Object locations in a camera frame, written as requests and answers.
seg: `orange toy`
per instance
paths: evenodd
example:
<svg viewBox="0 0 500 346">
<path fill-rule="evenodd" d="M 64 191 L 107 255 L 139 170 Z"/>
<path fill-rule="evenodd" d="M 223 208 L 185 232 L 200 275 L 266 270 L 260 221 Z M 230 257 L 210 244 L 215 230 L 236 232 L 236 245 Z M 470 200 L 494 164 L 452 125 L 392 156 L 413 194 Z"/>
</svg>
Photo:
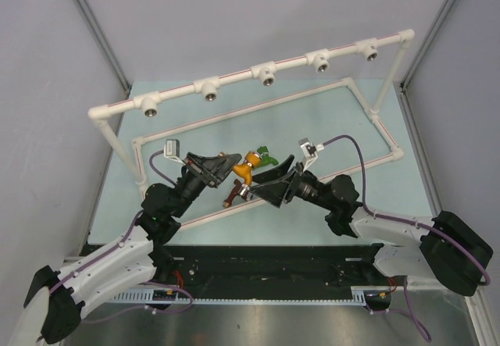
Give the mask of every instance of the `orange toy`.
<svg viewBox="0 0 500 346">
<path fill-rule="evenodd" d="M 242 164 L 233 167 L 233 171 L 237 176 L 243 178 L 244 184 L 250 186 L 252 184 L 252 170 L 259 166 L 261 162 L 260 155 L 257 152 L 250 151 L 245 156 Z"/>
</svg>

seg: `red wire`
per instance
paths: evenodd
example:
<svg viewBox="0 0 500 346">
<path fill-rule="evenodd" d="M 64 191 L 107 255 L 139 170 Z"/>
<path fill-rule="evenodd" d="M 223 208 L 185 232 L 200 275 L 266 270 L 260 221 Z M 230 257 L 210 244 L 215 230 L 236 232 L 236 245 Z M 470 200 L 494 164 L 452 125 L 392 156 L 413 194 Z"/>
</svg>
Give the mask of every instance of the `red wire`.
<svg viewBox="0 0 500 346">
<path fill-rule="evenodd" d="M 398 283 L 396 282 L 396 280 L 392 277 L 388 277 L 387 280 L 389 281 L 389 284 L 391 286 L 394 286 L 394 288 L 391 289 L 391 293 L 394 293 L 396 291 L 396 289 L 398 288 Z"/>
<path fill-rule="evenodd" d="M 179 282 L 180 282 L 180 288 L 183 288 L 184 287 L 184 280 L 183 280 L 182 276 L 180 275 L 179 271 L 174 270 L 173 274 L 175 274 L 175 276 L 177 277 L 177 286 L 179 286 Z"/>
</svg>

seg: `white pvc pipe frame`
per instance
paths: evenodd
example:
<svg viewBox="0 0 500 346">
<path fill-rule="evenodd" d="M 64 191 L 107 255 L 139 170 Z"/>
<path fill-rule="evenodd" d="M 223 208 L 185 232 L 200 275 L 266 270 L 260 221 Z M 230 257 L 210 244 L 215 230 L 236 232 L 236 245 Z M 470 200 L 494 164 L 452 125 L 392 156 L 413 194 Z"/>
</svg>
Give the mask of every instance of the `white pvc pipe frame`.
<svg viewBox="0 0 500 346">
<path fill-rule="evenodd" d="M 221 77 L 210 77 L 201 80 L 196 80 L 192 84 L 186 84 L 184 86 L 171 88 L 169 90 L 149 92 L 147 94 L 138 95 L 133 98 L 124 100 L 122 102 L 117 102 L 115 104 L 96 106 L 88 111 L 88 116 L 92 119 L 95 126 L 98 127 L 99 130 L 102 132 L 104 138 L 109 142 L 109 144 L 111 145 L 115 153 L 121 158 L 125 166 L 131 171 L 136 181 L 136 184 L 139 186 L 141 195 L 142 197 L 144 197 L 146 189 L 148 188 L 148 178 L 145 172 L 144 161 L 142 159 L 142 154 L 141 154 L 142 145 L 147 144 L 151 141 L 156 141 L 158 139 L 164 139 L 174 134 L 179 134 L 185 131 L 194 130 L 199 127 L 207 126 L 212 123 L 217 123 L 238 116 L 243 116 L 245 114 L 249 114 L 251 112 L 257 112 L 261 109 L 270 108 L 276 105 L 283 104 L 285 102 L 290 102 L 293 100 L 297 100 L 299 98 L 304 98 L 306 96 L 315 95 L 320 92 L 329 91 L 334 88 L 347 87 L 354 94 L 359 104 L 362 106 L 365 114 L 368 116 L 373 125 L 377 128 L 377 131 L 380 133 L 380 135 L 385 140 L 385 142 L 387 143 L 388 147 L 391 150 L 391 153 L 389 155 L 382 156 L 378 159 L 366 162 L 365 166 L 367 169 L 369 169 L 374 166 L 379 166 L 381 164 L 384 164 L 386 162 L 398 160 L 402 158 L 404 155 L 403 150 L 401 150 L 401 148 L 398 146 L 395 139 L 391 136 L 385 125 L 382 124 L 378 112 L 380 110 L 380 106 L 382 105 L 382 101 L 384 100 L 384 97 L 387 94 L 389 87 L 391 86 L 394 76 L 399 66 L 401 65 L 401 61 L 406 52 L 406 49 L 409 47 L 414 37 L 415 37 L 415 32 L 413 30 L 404 30 L 404 31 L 399 31 L 397 34 L 392 34 L 385 37 L 374 37 L 367 40 L 357 41 L 353 44 L 345 45 L 343 47 L 322 49 L 319 51 L 309 52 L 303 56 L 295 57 L 293 59 L 285 59 L 278 62 L 265 62 L 260 65 L 252 66 L 250 69 L 223 75 Z M 277 71 L 291 69 L 293 67 L 312 65 L 317 55 L 323 56 L 326 60 L 351 54 L 361 54 L 366 57 L 366 53 L 368 53 L 370 49 L 373 50 L 391 44 L 399 44 L 398 51 L 396 52 L 395 59 L 393 60 L 393 63 L 391 64 L 391 67 L 387 72 L 384 82 L 382 83 L 382 86 L 378 92 L 377 99 L 373 105 L 370 105 L 369 102 L 365 99 L 365 97 L 358 89 L 358 87 L 355 84 L 355 81 L 352 78 L 350 77 L 343 78 L 337 82 L 325 84 L 323 86 L 315 87 L 305 91 L 300 91 L 291 95 L 282 96 L 280 98 L 275 98 L 269 100 L 268 102 L 261 102 L 256 105 L 251 105 L 242 109 L 234 110 L 233 112 L 224 113 L 208 119 L 202 119 L 194 123 L 189 123 L 187 125 L 175 127 L 173 129 L 161 131 L 155 134 L 146 135 L 143 137 L 136 137 L 135 139 L 132 140 L 132 147 L 134 149 L 136 156 L 135 162 L 127 154 L 127 151 L 125 150 L 124 146 L 114 133 L 113 129 L 108 124 L 108 119 L 110 117 L 128 112 L 133 109 L 143 109 L 145 105 L 148 108 L 150 108 L 151 105 L 156 106 L 157 104 L 164 102 L 166 100 L 170 100 L 171 98 L 179 98 L 180 96 L 186 96 L 194 93 L 198 94 L 202 93 L 203 92 L 202 89 L 208 88 L 213 90 L 214 88 L 219 88 L 227 84 L 240 82 L 242 80 L 248 80 L 252 78 L 258 79 L 260 70 L 264 68 L 266 68 L 266 70 L 270 70 L 272 73 L 275 73 Z M 360 170 L 361 170 L 360 165 L 353 166 L 351 168 L 347 168 L 339 172 L 332 173 L 329 176 L 321 178 L 321 180 L 329 180 L 341 173 L 343 174 L 357 173 Z M 239 212 L 243 212 L 247 209 L 255 208 L 262 204 L 265 204 L 263 200 L 256 199 L 241 205 L 236 205 L 228 209 L 224 209 L 219 212 L 214 212 L 206 216 L 199 217 L 197 219 L 193 219 L 191 221 L 183 223 L 181 230 L 187 230 L 192 227 L 197 227 L 199 225 L 209 223 L 216 219 L 221 219 L 227 216 L 237 214 Z"/>
</svg>

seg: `light blue mat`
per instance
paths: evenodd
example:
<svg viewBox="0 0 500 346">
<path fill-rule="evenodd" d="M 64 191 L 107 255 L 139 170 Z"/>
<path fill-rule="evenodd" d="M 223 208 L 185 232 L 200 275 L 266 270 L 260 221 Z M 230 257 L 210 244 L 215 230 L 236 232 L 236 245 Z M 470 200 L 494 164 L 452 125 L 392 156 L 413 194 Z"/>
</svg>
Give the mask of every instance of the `light blue mat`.
<svg viewBox="0 0 500 346">
<path fill-rule="evenodd" d="M 119 138 L 133 155 L 130 141 L 134 137 L 152 134 L 184 125 L 223 112 L 229 112 L 258 102 L 270 100 L 297 91 L 327 84 L 333 80 L 278 80 L 272 87 L 263 87 L 257 81 L 246 81 L 219 89 L 214 102 L 206 102 L 201 95 L 189 95 L 164 102 L 156 117 L 147 118 L 141 110 L 128 112 L 123 117 Z M 136 82 L 131 95 L 164 90 L 187 82 Z M 357 80 L 361 92 L 372 102 L 382 80 Z M 408 133 L 393 88 L 389 91 L 382 110 L 382 120 L 405 152 L 396 162 L 368 169 L 367 199 L 371 207 L 414 216 L 430 215 L 425 190 L 409 142 Z M 365 161 L 389 153 L 387 145 L 375 127 L 366 118 L 359 103 L 345 87 L 236 117 L 221 123 L 202 127 L 175 136 L 180 140 L 181 157 L 187 152 L 198 155 L 217 155 L 219 152 L 242 155 L 267 145 L 270 154 L 280 162 L 289 154 L 302 159 L 298 141 L 308 137 L 319 144 L 339 134 L 350 134 L 360 144 Z M 164 141 L 143 146 L 143 159 L 163 149 Z M 162 157 L 156 165 L 173 179 L 180 175 L 180 165 Z M 311 167 L 318 176 L 357 165 L 352 143 L 340 141 L 320 153 Z M 149 167 L 149 183 L 163 181 Z M 222 209 L 222 202 L 233 187 L 234 174 L 218 188 L 206 188 L 192 207 L 180 219 L 194 219 Z M 353 176 L 361 191 L 361 175 Z M 133 177 L 118 156 L 112 156 L 102 195 L 99 200 L 88 243 L 104 244 L 127 228 L 133 215 L 140 209 L 141 196 Z M 366 244 L 351 237 L 337 237 L 324 221 L 328 211 L 296 198 L 281 209 L 271 205 L 244 211 L 190 230 L 179 231 L 171 244 Z"/>
</svg>

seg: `gray wall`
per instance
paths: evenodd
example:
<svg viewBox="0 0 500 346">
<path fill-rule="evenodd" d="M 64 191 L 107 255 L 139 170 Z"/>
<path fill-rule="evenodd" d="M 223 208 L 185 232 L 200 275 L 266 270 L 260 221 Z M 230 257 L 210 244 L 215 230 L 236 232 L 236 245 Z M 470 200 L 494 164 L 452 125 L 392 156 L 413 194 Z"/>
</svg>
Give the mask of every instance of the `gray wall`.
<svg viewBox="0 0 500 346">
<path fill-rule="evenodd" d="M 0 0 L 0 344 L 34 272 L 82 236 L 107 144 L 87 118 L 124 98 L 72 0 Z"/>
<path fill-rule="evenodd" d="M 88 1 L 131 79 L 194 80 L 413 28 L 401 79 L 444 0 Z M 330 77 L 383 77 L 394 52 L 385 48 L 373 63 L 336 59 Z"/>
<path fill-rule="evenodd" d="M 487 291 L 500 319 L 500 0 L 459 0 L 410 84 L 445 209 L 494 250 Z"/>
</svg>

